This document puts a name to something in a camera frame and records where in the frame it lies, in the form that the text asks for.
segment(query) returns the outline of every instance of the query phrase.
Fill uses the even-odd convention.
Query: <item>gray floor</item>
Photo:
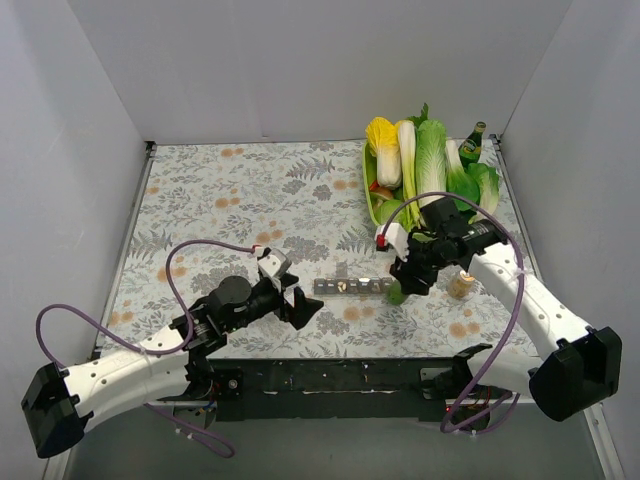
[[[174,433],[146,409],[120,415],[79,444],[65,478],[566,479],[604,478],[582,414],[555,423],[522,405],[495,433],[470,439],[411,419],[261,420],[214,424],[231,460]]]

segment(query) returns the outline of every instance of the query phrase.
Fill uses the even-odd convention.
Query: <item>wire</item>
[[[76,314],[78,317],[82,318],[85,322],[87,322],[89,325],[91,325],[92,327],[94,327],[96,330],[98,330],[99,332],[103,333],[104,335],[106,335],[107,337],[109,337],[110,339],[112,339],[114,342],[118,343],[119,345],[123,346],[124,348],[128,349],[128,350],[132,350],[136,353],[144,353],[144,354],[148,354],[148,355],[170,355],[172,353],[175,353],[177,351],[182,350],[184,347],[186,347],[189,342],[191,342],[191,338],[193,337],[193,329],[194,329],[194,319],[193,316],[191,315],[191,312],[189,311],[189,308],[187,307],[186,303],[184,302],[184,299],[182,298],[182,296],[180,295],[180,292],[178,292],[178,289],[176,288],[175,282],[173,281],[173,276],[171,275],[171,260],[173,260],[173,257],[176,255],[176,253],[178,253],[180,250],[182,250],[185,247],[188,247],[190,245],[216,245],[219,247],[223,247],[223,248],[228,248],[230,250],[235,250],[236,252],[245,252],[245,253],[254,253],[255,251],[255,247],[251,247],[251,248],[245,248],[245,247],[238,247],[236,245],[231,245],[229,243],[225,243],[225,242],[219,242],[217,240],[189,240],[186,242],[181,243],[180,245],[176,246],[173,250],[171,250],[171,252],[169,253],[169,255],[167,256],[167,261],[165,264],[165,271],[167,274],[167,283],[169,284],[169,287],[171,288],[171,291],[173,292],[173,295],[176,297],[176,300],[178,301],[178,304],[180,305],[180,307],[182,308],[182,310],[184,311],[184,314],[187,318],[187,325],[188,325],[188,329],[187,329],[187,335],[184,339],[184,341],[173,348],[167,349],[167,350],[146,350],[146,349],[142,349],[130,342],[127,342],[125,339],[123,339],[122,337],[119,337],[118,335],[110,332],[107,328],[103,327],[102,325],[100,325],[100,323],[96,322],[93,318],[91,318],[89,315],[87,315],[86,313],[84,313],[82,310],[73,307],[71,305],[67,305],[65,303],[54,303],[52,305],[49,305],[45,308],[43,308],[40,313],[38,313],[38,316],[36,317],[36,339],[38,341],[38,345],[40,345],[40,349],[42,350],[42,353],[45,354],[45,356],[51,360],[53,363],[55,363],[58,368],[64,368],[64,365],[62,364],[62,362],[60,362],[52,353],[51,351],[47,348],[47,346],[45,345],[44,339],[42,338],[42,319],[44,317],[44,315],[51,311],[51,310],[67,310],[71,313]],[[203,435],[205,437],[209,437],[212,438],[214,440],[216,440],[217,442],[222,443],[225,447],[227,447],[228,451],[225,450],[221,450],[218,447],[211,445],[209,442],[206,442],[204,440],[202,440],[201,438],[198,437],[192,437],[196,442],[204,445],[205,447],[207,447],[209,450],[211,450],[212,452],[216,453],[217,455],[220,455],[223,458],[231,458],[235,455],[236,450],[234,448],[234,446],[231,444],[231,442],[227,439],[225,439],[223,436],[214,433],[214,432],[209,432],[207,430],[201,429],[199,427],[196,427],[194,425],[191,425],[188,422],[185,422],[183,420],[180,420],[179,418],[176,418],[168,413],[163,412],[162,410],[153,407],[151,405],[149,405],[148,403],[144,404],[145,407],[147,407],[149,410],[157,413],[158,415],[161,415],[175,423],[178,423],[180,425],[183,425],[191,430],[193,430],[196,434],[198,435]]]
[[[222,435],[220,435],[219,433],[215,433],[215,432],[209,432],[208,430],[205,430],[204,428],[200,428],[197,427],[195,425],[191,425],[189,422],[182,420],[180,418],[174,417],[173,415],[163,411],[161,408],[158,407],[154,407],[153,405],[149,405],[148,403],[146,403],[144,405],[145,407],[147,407],[149,410],[151,410],[152,412],[157,413],[158,415],[166,418],[167,420],[171,421],[171,422],[175,422],[179,425],[182,425],[185,428],[188,428],[189,430],[193,431],[195,434],[197,435],[202,435],[203,437],[209,437],[212,440],[215,440],[218,443],[221,443],[222,445],[224,445],[227,450],[222,450],[218,447],[216,447],[215,445],[212,445],[211,443],[202,440],[201,438],[198,438],[196,436],[193,437],[193,439],[200,443],[201,445],[204,445],[205,447],[207,447],[209,450],[211,450],[213,453],[220,455],[222,458],[231,458],[236,454],[236,448],[233,446],[233,444],[227,440],[225,437],[223,437]]]
[[[450,193],[450,192],[427,192],[427,193],[421,193],[421,194],[416,195],[415,197],[412,197],[409,200],[403,202],[398,208],[396,208],[393,211],[393,213],[391,214],[391,216],[387,220],[387,223],[385,223],[384,228],[382,229],[382,236],[384,237],[386,235],[387,230],[389,229],[389,226],[391,225],[391,222],[393,221],[395,216],[398,213],[400,213],[402,211],[402,209],[404,209],[404,207],[406,207],[407,205],[409,205],[412,202],[420,200],[421,198],[427,198],[427,197],[433,197],[433,196],[451,197],[451,198],[454,198],[456,200],[460,200],[461,202],[464,202],[467,205],[469,205],[471,208],[473,208],[477,212],[480,212],[481,214],[483,214],[487,218],[487,220],[489,220],[491,223],[493,223],[493,225],[495,225],[495,227],[498,230],[500,230],[507,237],[507,239],[509,240],[509,243],[511,244],[511,246],[513,247],[513,250],[515,252],[516,265],[517,265],[518,269],[521,272],[524,270],[524,258],[522,256],[522,250],[520,250],[520,246],[516,242],[516,240],[513,237],[513,235],[498,221],[498,219],[496,219],[493,215],[491,215],[489,212],[487,212],[484,208],[480,207],[479,205],[476,205],[473,202],[470,202],[466,198],[464,198],[464,197],[462,197],[460,195],[457,195],[455,193]],[[509,336],[511,335],[511,332],[513,331],[513,329],[516,326],[516,322],[518,320],[518,314],[520,313],[520,308],[522,307],[522,297],[524,295],[524,274],[523,273],[519,273],[517,275],[517,278],[518,278],[518,290],[516,292],[516,299],[515,299],[515,302],[513,303],[513,311],[511,312],[511,318],[509,318],[509,322],[507,322],[507,326],[506,326],[506,328],[504,330],[504,333],[502,334],[502,337],[500,337],[500,340],[498,341],[496,347],[491,350],[491,353],[487,357],[487,360],[482,364],[482,366],[478,370],[478,373],[476,373],[475,376],[471,379],[471,381],[467,384],[467,386],[464,387],[462,392],[460,392],[460,395],[458,395],[458,398],[456,398],[455,402],[453,402],[453,405],[451,406],[449,411],[445,413],[445,416],[442,419],[442,423],[440,424],[440,431],[442,433],[453,433],[453,432],[455,432],[457,430],[460,430],[463,427],[466,427],[467,425],[471,424],[472,422],[474,422],[478,418],[481,418],[481,417],[483,417],[485,415],[488,415],[491,412],[491,410],[493,410],[494,408],[496,408],[496,406],[500,405],[500,403],[502,403],[504,400],[506,400],[506,398],[504,398],[505,396],[503,395],[502,397],[500,397],[500,399],[496,403],[491,405],[489,408],[483,410],[482,412],[478,413],[477,415],[474,415],[473,417],[468,418],[468,419],[466,419],[466,420],[464,420],[464,421],[462,421],[462,422],[460,422],[458,424],[455,424],[455,425],[451,424],[451,419],[452,419],[453,415],[458,411],[458,409],[460,408],[460,405],[462,404],[464,399],[467,398],[469,393],[471,393],[471,390],[473,390],[473,388],[478,384],[478,382],[484,376],[484,374],[487,372],[487,370],[489,370],[489,368],[491,367],[491,365],[495,361],[495,359],[498,356],[498,354],[504,348],[505,344],[507,343],[507,340],[509,339]],[[518,394],[518,395],[516,395],[514,397],[513,404],[511,405],[511,407],[509,407],[507,412],[504,414],[504,416],[498,422],[496,422],[494,425],[491,425],[490,427],[488,427],[488,428],[486,428],[486,429],[484,429],[484,430],[482,430],[481,432],[478,432],[478,433],[489,433],[491,431],[494,431],[500,425],[502,425],[507,420],[507,418],[511,415],[511,413],[513,412],[513,410],[515,408],[515,405],[518,403],[518,399],[519,398],[520,398],[520,394]]]

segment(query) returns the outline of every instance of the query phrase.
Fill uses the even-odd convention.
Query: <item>robotic arm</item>
[[[145,353],[183,343],[185,315],[140,342],[142,353],[119,351],[65,369],[54,363],[40,368],[22,400],[38,456],[57,455],[96,425],[149,401],[196,400],[213,391],[217,398],[237,395],[242,373],[213,371],[206,359],[227,344],[227,334],[271,312],[299,330],[324,305],[295,286],[298,277],[287,273],[291,262],[282,252],[258,248],[256,253],[258,283],[252,287],[243,277],[227,277],[198,299],[189,309],[194,334],[183,349],[168,355]]]
[[[404,294],[427,295],[438,271],[459,265],[477,278],[507,310],[516,301],[515,252],[488,220],[469,225],[451,198],[421,209],[434,239],[420,242],[398,224],[377,232],[378,250],[389,245],[397,253],[390,273]],[[622,342],[610,328],[596,330],[560,303],[534,276],[526,276],[520,326],[533,341],[539,358],[500,352],[482,377],[498,386],[532,397],[550,418],[562,421],[618,390]],[[491,345],[481,344],[454,357],[457,368],[437,378],[434,388],[461,391],[484,365]]]

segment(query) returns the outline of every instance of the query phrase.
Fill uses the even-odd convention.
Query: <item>floral tablecloth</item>
[[[387,276],[393,254],[374,249],[362,147],[363,141],[158,147],[109,329],[139,341],[181,314],[164,262],[172,246],[189,239],[280,248],[307,293],[318,277]],[[500,168],[490,141],[481,161]],[[504,182],[500,194],[496,215],[524,249]],[[468,298],[452,299],[446,285],[456,272],[441,272],[428,297],[414,296],[400,307],[381,295],[325,297],[325,307],[298,332],[269,315],[230,335],[214,356],[449,356],[479,342],[495,343],[508,312],[478,282]],[[255,259],[205,246],[185,249],[172,273],[187,303],[228,275],[258,278]],[[104,350],[114,348],[102,341]],[[520,329],[507,348],[536,354]]]

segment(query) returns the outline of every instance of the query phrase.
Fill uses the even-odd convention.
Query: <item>gray wall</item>
[[[160,143],[362,138],[424,101],[502,132],[570,0],[69,0]]]
[[[605,414],[640,478],[640,4],[574,0],[504,135],[509,174],[549,286],[624,343]]]
[[[64,0],[0,0],[0,477],[40,478],[20,410],[47,363],[38,310],[69,302],[99,316],[144,158],[144,144]],[[65,362],[95,333],[52,314]]]

